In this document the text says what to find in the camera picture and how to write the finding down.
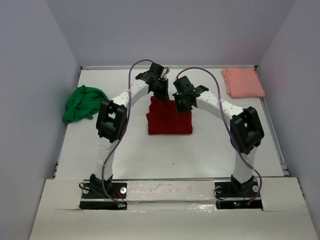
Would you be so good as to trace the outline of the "green t shirt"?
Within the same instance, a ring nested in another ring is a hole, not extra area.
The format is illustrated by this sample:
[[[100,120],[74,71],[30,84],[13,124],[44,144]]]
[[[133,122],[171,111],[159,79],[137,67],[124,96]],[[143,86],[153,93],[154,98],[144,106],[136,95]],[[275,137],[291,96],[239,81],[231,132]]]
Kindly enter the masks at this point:
[[[62,121],[70,124],[83,119],[92,120],[104,100],[109,100],[109,98],[99,88],[85,85],[77,87],[66,102]]]

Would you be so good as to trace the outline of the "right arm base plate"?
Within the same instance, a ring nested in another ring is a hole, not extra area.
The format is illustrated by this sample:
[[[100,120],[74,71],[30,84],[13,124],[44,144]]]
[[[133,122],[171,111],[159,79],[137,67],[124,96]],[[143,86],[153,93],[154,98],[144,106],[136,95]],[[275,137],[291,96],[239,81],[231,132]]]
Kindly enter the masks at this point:
[[[218,181],[214,183],[213,195],[216,198],[217,210],[242,210],[242,209],[263,209],[260,195],[256,196],[259,190],[258,182],[253,184],[244,193],[236,193],[229,181]]]

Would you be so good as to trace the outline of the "red t shirt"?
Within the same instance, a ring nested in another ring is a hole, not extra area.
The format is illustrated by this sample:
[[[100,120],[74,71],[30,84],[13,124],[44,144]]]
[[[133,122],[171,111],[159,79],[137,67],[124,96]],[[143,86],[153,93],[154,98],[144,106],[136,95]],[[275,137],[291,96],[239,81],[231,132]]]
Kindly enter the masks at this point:
[[[150,98],[146,114],[149,135],[191,135],[192,112],[177,113],[174,100]]]

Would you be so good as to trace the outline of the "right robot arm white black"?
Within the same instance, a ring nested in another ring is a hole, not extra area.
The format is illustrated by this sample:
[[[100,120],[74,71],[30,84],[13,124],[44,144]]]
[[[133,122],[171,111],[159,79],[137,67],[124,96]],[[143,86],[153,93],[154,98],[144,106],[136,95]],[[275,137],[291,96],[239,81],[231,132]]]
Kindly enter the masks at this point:
[[[217,199],[259,196],[253,193],[258,183],[254,159],[258,146],[265,136],[259,115],[254,107],[243,108],[233,105],[215,95],[207,87],[191,84],[187,76],[174,81],[176,93],[174,100],[178,113],[191,111],[193,108],[204,110],[222,120],[235,149],[234,170],[230,181],[215,185]]]

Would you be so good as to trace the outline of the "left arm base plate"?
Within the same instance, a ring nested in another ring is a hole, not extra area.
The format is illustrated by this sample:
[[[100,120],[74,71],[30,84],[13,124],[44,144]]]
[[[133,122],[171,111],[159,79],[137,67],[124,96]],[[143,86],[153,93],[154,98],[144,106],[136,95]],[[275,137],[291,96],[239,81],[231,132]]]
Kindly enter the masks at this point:
[[[106,187],[109,197],[100,187],[95,187],[88,181],[81,182],[78,186],[81,189],[79,208],[82,210],[121,211],[127,209],[128,184],[126,182],[116,181],[109,189]]]

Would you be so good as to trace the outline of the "pink folded t shirt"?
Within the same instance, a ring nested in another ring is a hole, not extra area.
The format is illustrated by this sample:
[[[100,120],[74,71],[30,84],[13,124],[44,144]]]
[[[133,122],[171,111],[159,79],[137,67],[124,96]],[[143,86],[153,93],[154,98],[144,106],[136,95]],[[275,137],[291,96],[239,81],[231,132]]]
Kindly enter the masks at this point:
[[[265,91],[253,68],[228,67],[221,70],[226,93],[234,99],[261,98]]]

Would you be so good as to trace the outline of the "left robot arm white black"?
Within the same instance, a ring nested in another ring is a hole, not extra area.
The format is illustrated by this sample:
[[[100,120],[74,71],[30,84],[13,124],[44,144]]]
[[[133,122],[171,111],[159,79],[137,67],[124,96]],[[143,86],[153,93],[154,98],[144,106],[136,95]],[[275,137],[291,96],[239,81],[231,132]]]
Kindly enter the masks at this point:
[[[168,67],[152,61],[149,70],[139,73],[132,80],[133,68],[129,69],[127,89],[118,96],[101,102],[96,121],[99,149],[96,167],[89,179],[90,188],[97,196],[115,203],[118,200],[110,196],[113,191],[113,161],[115,151],[127,131],[131,107],[150,92],[161,100],[169,100]]]

